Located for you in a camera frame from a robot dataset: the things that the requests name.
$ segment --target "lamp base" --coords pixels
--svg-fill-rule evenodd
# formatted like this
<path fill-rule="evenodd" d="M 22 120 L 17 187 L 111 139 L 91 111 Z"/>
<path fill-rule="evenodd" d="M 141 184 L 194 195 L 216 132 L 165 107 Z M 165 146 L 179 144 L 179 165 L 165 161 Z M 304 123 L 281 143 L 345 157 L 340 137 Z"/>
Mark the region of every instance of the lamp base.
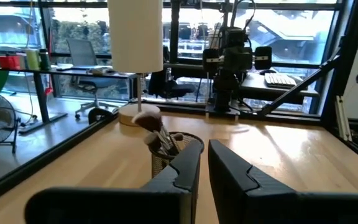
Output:
<path fill-rule="evenodd" d="M 159 113 L 160 108 L 152 105 L 142 104 L 142 111 L 153 111 L 155 113 Z M 137 104 L 123 106 L 118 110 L 119 122 L 128 126 L 137 127 L 136 124 L 132 123 L 132 119 L 138 113 Z"/>

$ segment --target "brush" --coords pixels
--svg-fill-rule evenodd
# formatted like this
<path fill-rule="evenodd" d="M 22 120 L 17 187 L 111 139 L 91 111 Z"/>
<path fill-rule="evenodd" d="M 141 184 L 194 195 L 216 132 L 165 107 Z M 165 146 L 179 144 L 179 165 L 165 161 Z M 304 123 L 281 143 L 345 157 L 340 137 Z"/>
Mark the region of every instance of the brush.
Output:
<path fill-rule="evenodd" d="M 178 147 L 179 147 L 179 151 L 182 151 L 185 148 L 185 143 L 183 142 L 183 134 L 182 133 L 176 133 L 174 135 L 172 135 L 172 138 L 174 140 L 176 140 Z"/>
<path fill-rule="evenodd" d="M 171 139 L 171 135 L 165 129 L 162 123 L 162 117 L 160 113 L 152 111 L 140 112 L 132 119 L 132 122 L 140 127 L 155 133 L 161 141 L 162 147 L 164 147 L 171 156 L 175 156 L 179 153 L 177 147 Z"/>
<path fill-rule="evenodd" d="M 143 142 L 147 145 L 147 147 L 149 147 L 150 151 L 168 155 L 168 152 L 161 147 L 160 139 L 155 133 L 148 134 L 145 138 L 143 138 Z"/>

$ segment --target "desk surface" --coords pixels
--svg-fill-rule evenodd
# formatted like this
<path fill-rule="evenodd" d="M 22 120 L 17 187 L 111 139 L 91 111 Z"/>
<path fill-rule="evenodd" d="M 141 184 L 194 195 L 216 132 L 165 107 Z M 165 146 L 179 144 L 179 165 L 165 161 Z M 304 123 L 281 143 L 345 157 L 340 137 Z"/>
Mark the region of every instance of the desk surface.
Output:
<path fill-rule="evenodd" d="M 86 70 L 81 69 L 70 69 L 65 71 L 58 71 L 55 68 L 49 70 L 49 71 L 41 71 L 41 70 L 30 70 L 30 69 L 5 69 L 0 68 L 0 70 L 6 70 L 10 72 L 29 72 L 29 73 L 46 73 L 51 75 L 71 75 L 71 76 L 79 76 L 79 77 L 100 77 L 100 78 L 118 78 L 118 79 L 127 79 L 127 78 L 135 78 L 135 73 L 110 73 L 110 74 L 104 74 L 104 75 L 92 75 L 86 72 Z"/>
<path fill-rule="evenodd" d="M 284 88 L 270 88 L 265 84 L 265 77 L 256 73 L 248 73 L 247 78 L 241 83 L 241 91 L 263 91 L 283 94 L 288 89 Z M 319 97 L 319 94 L 316 90 L 308 87 L 308 90 L 300 91 L 301 96 L 312 96 Z"/>
<path fill-rule="evenodd" d="M 218 139 L 238 155 L 296 190 L 358 192 L 358 155 L 320 127 L 164 114 L 168 130 L 206 143 Z M 146 132 L 117 121 L 85 139 L 0 197 L 0 224 L 23 224 L 26 201 L 51 186 L 138 188 L 150 179 Z M 201 156 L 197 223 L 218 223 L 209 184 L 208 150 Z"/>

